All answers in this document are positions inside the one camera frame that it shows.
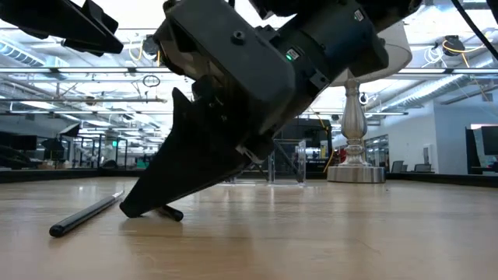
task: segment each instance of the screw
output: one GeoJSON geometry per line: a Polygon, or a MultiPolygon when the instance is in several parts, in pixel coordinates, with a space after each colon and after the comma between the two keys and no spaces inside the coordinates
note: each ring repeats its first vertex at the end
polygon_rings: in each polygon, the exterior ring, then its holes
{"type": "Polygon", "coordinates": [[[246,40],[246,34],[242,31],[235,31],[232,34],[232,43],[237,44],[237,45],[243,45],[246,40]]]}

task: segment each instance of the silver pedestal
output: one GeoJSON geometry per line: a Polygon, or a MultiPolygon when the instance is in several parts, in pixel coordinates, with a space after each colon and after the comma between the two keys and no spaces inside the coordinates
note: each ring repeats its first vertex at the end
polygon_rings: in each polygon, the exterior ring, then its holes
{"type": "Polygon", "coordinates": [[[346,158],[339,166],[328,168],[327,180],[342,183],[383,183],[384,168],[373,167],[363,159],[362,138],[367,131],[366,118],[359,103],[359,82],[352,76],[345,83],[346,102],[341,120],[341,133],[348,139],[346,158]]]}
{"type": "Polygon", "coordinates": [[[384,168],[372,166],[332,166],[327,180],[339,183],[381,184],[386,181],[384,168]]]}

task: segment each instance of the yellow cable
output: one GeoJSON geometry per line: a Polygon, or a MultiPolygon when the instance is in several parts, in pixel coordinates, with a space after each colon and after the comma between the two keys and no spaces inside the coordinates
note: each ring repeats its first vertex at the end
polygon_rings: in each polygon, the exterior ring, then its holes
{"type": "Polygon", "coordinates": [[[325,173],[327,171],[328,166],[330,165],[330,162],[332,161],[332,158],[334,157],[334,152],[330,155],[330,159],[328,159],[327,165],[324,168],[324,171],[322,173],[325,173]]]}
{"type": "Polygon", "coordinates": [[[142,58],[142,52],[143,52],[143,40],[140,43],[140,54],[139,54],[138,57],[136,57],[136,56],[133,55],[131,48],[128,49],[128,53],[130,54],[130,58],[132,58],[134,61],[139,61],[142,58]]]}
{"type": "Polygon", "coordinates": [[[327,128],[327,127],[325,127],[325,124],[324,124],[324,122],[321,120],[320,115],[319,115],[317,112],[315,112],[312,108],[310,108],[310,110],[311,110],[314,114],[316,114],[316,115],[317,115],[318,120],[320,121],[320,124],[321,124],[322,128],[325,130],[325,134],[326,134],[326,135],[328,135],[328,128],[327,128]]]}
{"type": "Polygon", "coordinates": [[[481,47],[474,47],[473,49],[471,50],[468,50],[468,51],[459,51],[459,50],[454,50],[452,48],[449,48],[449,47],[446,47],[446,43],[447,43],[447,40],[445,40],[443,42],[443,47],[449,51],[453,51],[453,52],[456,52],[456,53],[459,53],[459,54],[466,54],[466,53],[469,53],[469,52],[473,52],[473,51],[477,51],[478,49],[482,49],[484,47],[484,45],[482,45],[481,47]]]}
{"type": "Polygon", "coordinates": [[[461,58],[464,59],[465,65],[467,65],[467,68],[470,68],[470,65],[468,64],[467,58],[465,57],[465,54],[461,54],[461,58]]]}

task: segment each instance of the black cable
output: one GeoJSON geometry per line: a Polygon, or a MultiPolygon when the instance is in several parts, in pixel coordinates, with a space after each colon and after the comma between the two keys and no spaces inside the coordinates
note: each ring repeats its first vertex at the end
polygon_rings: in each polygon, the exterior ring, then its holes
{"type": "Polygon", "coordinates": [[[453,3],[454,7],[457,8],[458,12],[460,13],[461,17],[464,18],[464,21],[468,24],[468,26],[474,31],[475,35],[482,41],[482,43],[488,48],[489,52],[495,57],[496,60],[498,60],[498,51],[492,46],[492,44],[488,41],[486,36],[482,34],[481,30],[474,24],[470,16],[468,16],[467,12],[465,11],[464,7],[460,4],[458,0],[451,0],[453,3]]]}

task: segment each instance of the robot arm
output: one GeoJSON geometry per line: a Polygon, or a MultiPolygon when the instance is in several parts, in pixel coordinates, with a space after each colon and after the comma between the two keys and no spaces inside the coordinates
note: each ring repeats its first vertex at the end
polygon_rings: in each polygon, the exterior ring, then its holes
{"type": "Polygon", "coordinates": [[[261,18],[296,14],[278,30],[253,28],[223,0],[165,3],[153,39],[165,66],[195,80],[197,99],[174,89],[172,131],[121,210],[137,217],[262,162],[281,127],[347,68],[386,68],[377,33],[421,0],[363,1],[252,1],[261,18]]]}

